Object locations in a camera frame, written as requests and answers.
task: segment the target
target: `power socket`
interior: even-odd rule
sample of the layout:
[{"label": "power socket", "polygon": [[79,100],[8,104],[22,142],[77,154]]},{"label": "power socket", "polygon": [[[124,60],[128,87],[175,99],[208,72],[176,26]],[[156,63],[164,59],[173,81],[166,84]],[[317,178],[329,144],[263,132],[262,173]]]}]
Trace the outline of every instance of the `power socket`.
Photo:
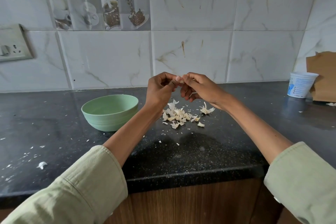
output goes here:
[{"label": "power socket", "polygon": [[0,62],[32,59],[19,24],[0,26]]}]

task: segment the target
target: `black granite countertop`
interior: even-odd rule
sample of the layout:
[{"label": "black granite countertop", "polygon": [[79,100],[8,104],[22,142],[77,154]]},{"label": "black granite countertop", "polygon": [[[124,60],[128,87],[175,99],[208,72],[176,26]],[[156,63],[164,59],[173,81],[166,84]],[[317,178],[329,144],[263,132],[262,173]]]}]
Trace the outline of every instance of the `black granite countertop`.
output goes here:
[{"label": "black granite countertop", "polygon": [[[336,108],[286,95],[288,82],[222,87],[293,142],[304,141],[336,167]],[[92,128],[81,107],[111,94],[145,103],[146,88],[0,94],[0,208],[14,207],[47,187],[92,146],[113,133]],[[178,108],[200,114],[178,92]],[[196,123],[172,129],[158,120],[124,164],[129,193],[207,184],[266,174],[268,165],[240,126],[216,109]],[[37,168],[42,161],[45,169]]]}]

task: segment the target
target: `bowl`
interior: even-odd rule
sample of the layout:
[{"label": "bowl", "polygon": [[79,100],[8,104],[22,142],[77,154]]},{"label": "bowl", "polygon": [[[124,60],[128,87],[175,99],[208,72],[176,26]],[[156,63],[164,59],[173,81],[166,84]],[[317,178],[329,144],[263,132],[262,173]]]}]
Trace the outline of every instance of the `bowl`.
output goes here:
[{"label": "bowl", "polygon": [[95,98],[82,106],[87,122],[95,129],[117,131],[138,112],[139,100],[130,95]]}]

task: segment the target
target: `shirt sleeve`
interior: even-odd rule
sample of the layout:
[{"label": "shirt sleeve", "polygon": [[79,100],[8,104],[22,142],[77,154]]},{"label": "shirt sleeve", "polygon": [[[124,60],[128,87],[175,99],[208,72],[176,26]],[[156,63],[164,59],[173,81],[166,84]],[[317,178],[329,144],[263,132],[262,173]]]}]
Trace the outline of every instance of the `shirt sleeve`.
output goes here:
[{"label": "shirt sleeve", "polygon": [[275,158],[264,183],[302,223],[336,223],[336,170],[304,142]]},{"label": "shirt sleeve", "polygon": [[103,223],[127,197],[113,154],[94,146],[45,189],[17,207],[2,224]]}]

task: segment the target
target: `brown cardboard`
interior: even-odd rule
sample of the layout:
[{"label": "brown cardboard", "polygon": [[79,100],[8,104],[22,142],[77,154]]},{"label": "brown cardboard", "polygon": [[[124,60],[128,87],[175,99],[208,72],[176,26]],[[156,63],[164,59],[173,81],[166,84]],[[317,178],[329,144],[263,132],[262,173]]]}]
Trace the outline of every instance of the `brown cardboard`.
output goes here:
[{"label": "brown cardboard", "polygon": [[319,74],[310,89],[313,100],[336,102],[336,52],[316,52],[306,64],[307,72]]}]

